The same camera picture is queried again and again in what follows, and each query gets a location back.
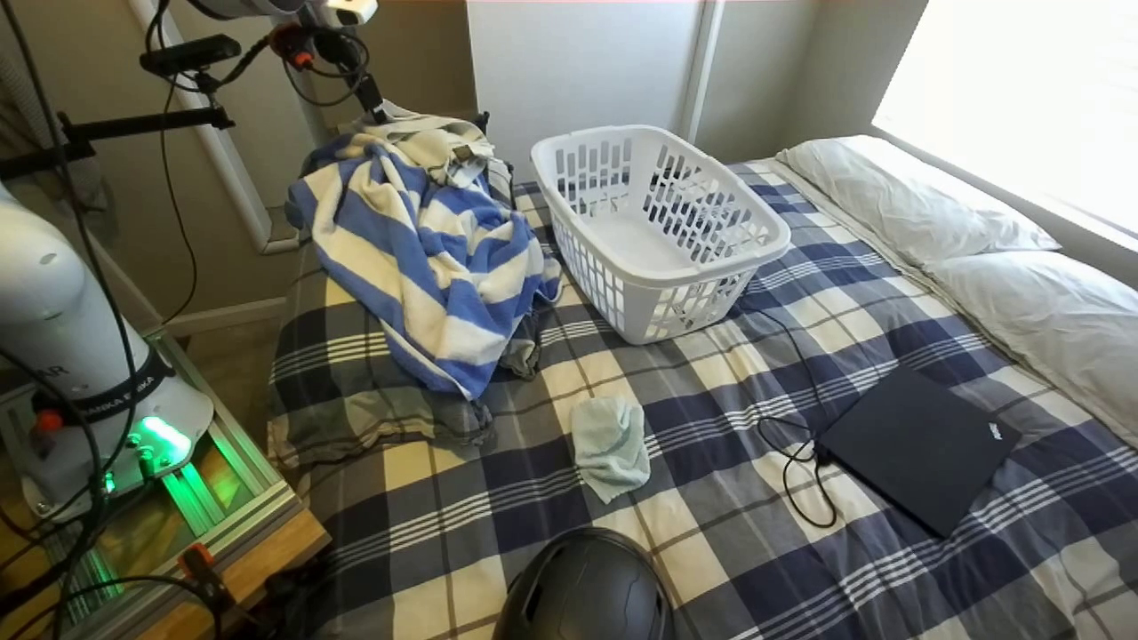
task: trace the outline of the black laptop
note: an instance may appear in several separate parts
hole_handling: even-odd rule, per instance
[[[819,463],[838,463],[928,532],[951,536],[1017,444],[935,379],[895,367],[819,439]]]

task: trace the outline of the blue plaid comforter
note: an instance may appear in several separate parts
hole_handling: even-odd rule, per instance
[[[681,635],[1138,632],[1138,456],[784,166],[740,172],[792,229],[792,248],[729,320],[632,348],[568,286],[544,326],[544,370],[492,384],[479,441],[448,439],[442,414],[467,407],[429,407],[375,320],[301,273],[273,364],[270,456],[301,472],[338,564],[301,595],[300,629],[492,635],[509,581],[595,521],[658,557]],[[519,205],[548,220],[537,191]],[[838,465],[814,480],[786,463],[893,367],[1023,434],[951,539]],[[571,472],[568,414],[592,395],[631,395],[649,417],[652,480],[612,505]],[[814,526],[828,519],[819,482],[838,508],[828,529]]]

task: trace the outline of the plastic laundry basket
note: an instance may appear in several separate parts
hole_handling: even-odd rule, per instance
[[[532,145],[568,273],[632,346],[720,324],[786,225],[714,156],[649,128],[586,128]]]

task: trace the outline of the blue and white striped cloth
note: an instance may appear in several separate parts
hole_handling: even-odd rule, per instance
[[[558,264],[494,198],[494,175],[503,160],[474,126],[414,119],[353,134],[288,191],[324,270],[383,324],[391,354],[461,398],[484,395],[532,302],[558,295]]]

